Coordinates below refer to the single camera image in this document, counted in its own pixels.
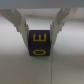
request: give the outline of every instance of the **letter o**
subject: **letter o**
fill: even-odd
[[[42,54],[37,54],[36,51],[43,51],[43,53]],[[44,55],[44,54],[46,54],[46,51],[45,50],[34,50],[33,54],[35,54],[35,55]]]

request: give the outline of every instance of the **white background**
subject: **white background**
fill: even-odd
[[[30,29],[49,29],[51,22],[27,19]],[[51,56],[30,57],[21,34],[0,17],[0,84],[51,82],[84,84],[84,23],[67,22],[58,34]]]

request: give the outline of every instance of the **yellow letter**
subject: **yellow letter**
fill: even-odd
[[[33,41],[46,41],[46,34],[44,34],[44,40],[41,40],[41,35],[39,35],[39,40],[35,40],[35,34],[33,34]]]
[[[37,54],[36,51],[43,51],[43,53],[42,54]],[[46,54],[46,51],[45,50],[34,50],[33,54],[35,54],[35,55],[44,55],[44,54]]]

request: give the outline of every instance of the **block with yellow letters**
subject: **block with yellow letters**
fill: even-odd
[[[49,56],[50,30],[29,30],[28,49],[30,56]]]

